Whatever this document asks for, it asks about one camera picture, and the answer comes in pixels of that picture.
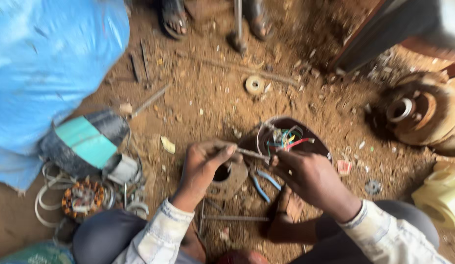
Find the blue cloth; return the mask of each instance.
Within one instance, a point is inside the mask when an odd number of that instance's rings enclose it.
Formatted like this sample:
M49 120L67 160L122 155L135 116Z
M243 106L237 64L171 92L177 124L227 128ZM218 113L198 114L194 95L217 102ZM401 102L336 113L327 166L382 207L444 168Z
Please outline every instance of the blue cloth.
M123 0L0 0L0 181L25 191L37 142L99 87L129 41Z

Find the dirt floor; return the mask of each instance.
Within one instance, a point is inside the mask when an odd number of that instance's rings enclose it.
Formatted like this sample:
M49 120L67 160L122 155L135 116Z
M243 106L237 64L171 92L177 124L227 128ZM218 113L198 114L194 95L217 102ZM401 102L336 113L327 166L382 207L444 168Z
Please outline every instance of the dirt floor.
M383 91L410 70L439 70L449 63L395 46L355 74L331 82L325 72L344 40L377 2L269 0L267 7L276 33L273 39L259 42L246 31L248 51L244 56L236 54L225 41L234 22L229 12L204 21L191 21L188 39L176 42L161 33L157 14L150 5L135 3L126 53L83 105L118 106L129 102L136 108L160 87L172 83L163 99L130 122L144 172L149 177L146 190L152 211L174 193L188 144L209 139L238 141L234 130L246 135L260 120L279 115L293 117L309 126L327 144L334 160L354 162L350 175L342 181L358 196L374 201L411 201L412 191L421 186L441 157L427 147L408 147L395 141L384 124L374 122L373 114L366 113L365 106L378 104ZM145 79L139 59L143 81L138 84L128 81L134 78L129 54L134 52L141 58L141 40L147 43L150 80ZM202 58L269 69L274 74L300 78L305 87L298 92L298 87L266 80L267 84L271 83L269 92L255 98L243 87L248 74L213 67L202 63ZM303 67L294 68L299 60L301 64L310 64L312 73ZM374 65L378 65L377 72L369 74ZM383 73L380 71L383 67L392 72ZM176 144L175 154L160 146L160 135ZM363 141L365 146L359 149ZM369 179L382 183L380 194L370 196L365 192ZM35 219L33 211L33 198L42 184L39 176L25 197L17 197L14 191L0 184L0 256L52 235L53 231ZM260 184L270 197L277 196L278 191L271 184L263 181ZM274 202L267 204L262 200L250 180L243 186L226 202L225 214L265 216L275 209ZM57 197L59 194L50 195L49 199ZM219 212L207 205L205 213ZM307 207L302 219L320 214L315 208ZM225 227L229 227L228 241L220 238L220 231ZM275 245L266 241L263 231L263 226L256 223L207 221L202 233L207 241L213 241L207 244L211 260L240 247L262 252L272 264L287 263L302 253L302 245ZM438 231L441 254L455 263L455 232Z

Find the white wire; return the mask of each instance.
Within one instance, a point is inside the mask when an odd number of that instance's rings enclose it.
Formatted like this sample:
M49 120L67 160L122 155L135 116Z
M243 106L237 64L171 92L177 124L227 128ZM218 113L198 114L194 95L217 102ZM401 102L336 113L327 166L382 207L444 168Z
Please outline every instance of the white wire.
M66 183L66 184L61 184L61 185L55 186L53 188L53 190L65 190L67 188L72 187L72 184L74 183L74 181L71 180L70 178L63 178L66 176L66 174L64 174L64 173L59 173L56 177L49 176L47 173L48 172L47 170L48 170L49 166L51 166L51 165L53 165L52 162L47 162L42 167L42 174L43 174L43 177L45 177L45 185L38 191L37 197L35 198L35 215L37 216L38 221L40 221L40 223L42 225L50 227L50 228L55 228L55 227L59 226L59 223L51 223L51 222L48 222L45 219L43 219L40 216L40 214L38 213L38 204L40 204L40 206L43 209L48 210L48 211L61 208L60 203L57 203L55 205L47 205L47 204L43 203L42 197L45 194L45 192L48 189L51 189L51 186L53 186L55 183L60 182L60 183Z

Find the pliers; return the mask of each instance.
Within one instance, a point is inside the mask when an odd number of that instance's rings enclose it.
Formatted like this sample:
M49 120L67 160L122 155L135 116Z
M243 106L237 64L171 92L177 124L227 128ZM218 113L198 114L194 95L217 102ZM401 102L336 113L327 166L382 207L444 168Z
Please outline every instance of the pliers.
M259 180L257 179L257 177L255 176L255 169L253 166L250 167L250 170L249 170L249 174L250 174L250 177L252 178L253 182L254 182L254 186L255 186L255 189L257 189L257 191L259 192L260 196L263 197L263 199L265 199L266 202L270 202L270 198L265 194L265 192L262 190L262 188L260 187L260 184L259 184ZM270 175L268 175L267 173L257 169L257 174L264 178L264 179L267 179L269 182L271 182L273 184L273 186L275 186L275 188L277 188L278 190L282 190L282 187L280 184L278 184L276 182L276 180L274 180Z

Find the yellow plastic container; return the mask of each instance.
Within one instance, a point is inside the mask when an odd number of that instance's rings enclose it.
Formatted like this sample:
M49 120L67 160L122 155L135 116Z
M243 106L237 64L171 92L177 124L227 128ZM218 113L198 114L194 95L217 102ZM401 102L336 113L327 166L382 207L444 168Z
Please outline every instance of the yellow plastic container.
M435 225L455 229L455 163L438 162L412 199Z

